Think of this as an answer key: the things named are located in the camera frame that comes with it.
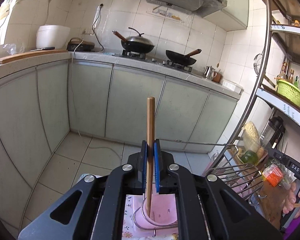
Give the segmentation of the person's right hand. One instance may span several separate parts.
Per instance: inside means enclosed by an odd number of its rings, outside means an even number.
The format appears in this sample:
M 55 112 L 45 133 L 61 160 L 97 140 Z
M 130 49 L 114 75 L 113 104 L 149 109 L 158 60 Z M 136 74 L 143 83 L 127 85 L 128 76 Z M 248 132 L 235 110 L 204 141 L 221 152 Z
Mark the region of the person's right hand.
M 286 196 L 284 201 L 284 205 L 282 209 L 284 214 L 288 214 L 290 211 L 294 209 L 294 204 L 296 203 L 296 195 L 294 193 L 295 191 L 296 191 L 296 182 L 293 182 L 288 191 L 288 195 Z M 294 218 L 298 218 L 298 217 L 300 217 L 300 209 L 298 210 Z

